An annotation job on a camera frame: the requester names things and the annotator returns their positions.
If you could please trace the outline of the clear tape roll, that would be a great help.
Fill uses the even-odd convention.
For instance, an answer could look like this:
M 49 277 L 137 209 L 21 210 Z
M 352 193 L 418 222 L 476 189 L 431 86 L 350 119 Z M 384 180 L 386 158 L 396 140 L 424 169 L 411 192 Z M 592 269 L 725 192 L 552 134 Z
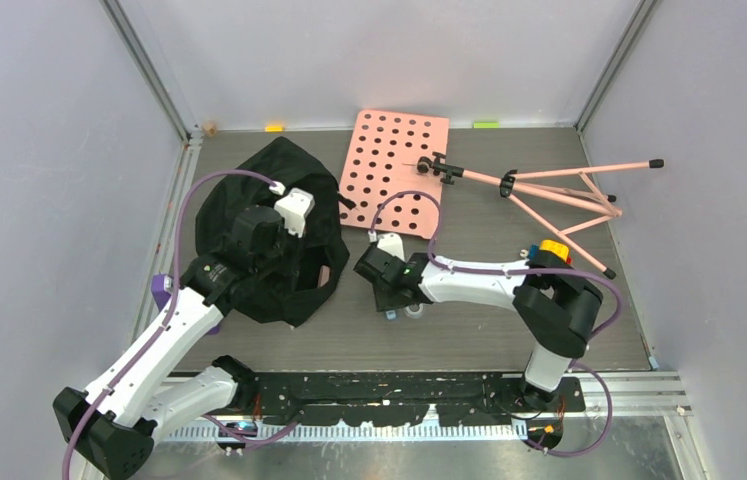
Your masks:
M 409 318 L 419 319 L 424 315 L 425 306 L 423 304 L 409 305 L 403 311 Z

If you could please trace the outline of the pink small stapler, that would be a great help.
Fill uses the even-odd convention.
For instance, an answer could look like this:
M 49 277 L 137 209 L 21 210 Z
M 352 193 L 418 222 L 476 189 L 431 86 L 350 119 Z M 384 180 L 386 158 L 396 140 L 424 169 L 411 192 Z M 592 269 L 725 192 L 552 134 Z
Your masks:
M 327 285 L 331 278 L 331 268 L 328 265 L 323 265 L 320 268 L 318 274 L 318 287 L 322 288 Z

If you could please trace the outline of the black student backpack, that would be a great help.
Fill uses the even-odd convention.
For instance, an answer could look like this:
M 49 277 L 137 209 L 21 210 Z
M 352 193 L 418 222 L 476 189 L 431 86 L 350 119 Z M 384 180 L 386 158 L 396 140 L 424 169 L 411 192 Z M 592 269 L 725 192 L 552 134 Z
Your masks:
M 286 231 L 273 209 L 278 197 L 269 187 L 274 182 L 315 197 L 298 275 L 260 272 L 260 260 Z M 338 181 L 323 163 L 280 136 L 238 167 L 220 173 L 196 213 L 196 257 L 180 279 L 185 285 L 191 279 L 213 284 L 213 304 L 223 313 L 236 310 L 259 323 L 298 327 L 329 300 L 348 263 L 339 220 L 341 200 Z M 331 278 L 319 288 L 323 265 L 331 268 Z

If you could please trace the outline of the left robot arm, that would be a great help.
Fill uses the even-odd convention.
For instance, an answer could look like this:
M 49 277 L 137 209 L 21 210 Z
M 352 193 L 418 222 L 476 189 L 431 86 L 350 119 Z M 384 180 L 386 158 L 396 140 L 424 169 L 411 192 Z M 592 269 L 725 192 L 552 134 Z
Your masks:
M 301 193 L 245 208 L 232 224 L 231 254 L 194 260 L 118 360 L 83 389 L 66 387 L 56 396 L 53 409 L 67 442 L 62 478 L 80 455 L 109 479 L 129 479 L 173 431 L 216 409 L 242 414 L 254 405 L 256 375 L 230 356 L 181 385 L 159 387 L 198 340 L 270 286 L 271 276 L 296 264 L 312 208 Z

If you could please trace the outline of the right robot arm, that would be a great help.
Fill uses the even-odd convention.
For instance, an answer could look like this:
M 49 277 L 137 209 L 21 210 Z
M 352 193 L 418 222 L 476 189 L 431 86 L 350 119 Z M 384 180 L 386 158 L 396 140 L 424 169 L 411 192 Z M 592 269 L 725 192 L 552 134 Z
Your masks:
M 548 409 L 559 398 L 562 377 L 584 355 L 603 302 L 593 284 L 545 249 L 493 266 L 424 253 L 403 260 L 372 245 L 354 270 L 372 285 L 380 312 L 461 302 L 517 313 L 535 346 L 516 397 L 534 411 Z

